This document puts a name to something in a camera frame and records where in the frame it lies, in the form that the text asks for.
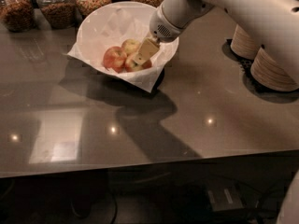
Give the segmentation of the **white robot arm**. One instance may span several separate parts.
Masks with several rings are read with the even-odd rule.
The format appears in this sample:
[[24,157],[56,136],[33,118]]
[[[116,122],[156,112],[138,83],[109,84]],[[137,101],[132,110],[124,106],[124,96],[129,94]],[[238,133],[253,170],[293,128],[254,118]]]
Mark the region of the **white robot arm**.
[[150,19],[134,61],[142,64],[174,41],[212,7],[223,9],[296,82],[299,82],[299,1],[297,0],[163,0]]

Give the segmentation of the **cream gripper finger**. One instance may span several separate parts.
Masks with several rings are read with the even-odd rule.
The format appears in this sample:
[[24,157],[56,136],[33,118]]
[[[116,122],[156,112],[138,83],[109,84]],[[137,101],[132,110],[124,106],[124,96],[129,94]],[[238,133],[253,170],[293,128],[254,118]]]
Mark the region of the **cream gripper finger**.
[[159,43],[156,40],[147,37],[142,41],[140,48],[138,49],[133,60],[137,64],[142,65],[147,62],[152,56],[154,56],[159,51],[159,49]]

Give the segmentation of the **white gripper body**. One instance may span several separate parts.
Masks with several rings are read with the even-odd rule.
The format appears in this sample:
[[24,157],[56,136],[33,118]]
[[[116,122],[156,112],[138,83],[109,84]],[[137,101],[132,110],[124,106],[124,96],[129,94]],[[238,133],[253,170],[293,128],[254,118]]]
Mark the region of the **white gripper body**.
[[160,42],[170,43],[177,39],[183,31],[180,13],[165,5],[158,6],[150,18],[149,32]]

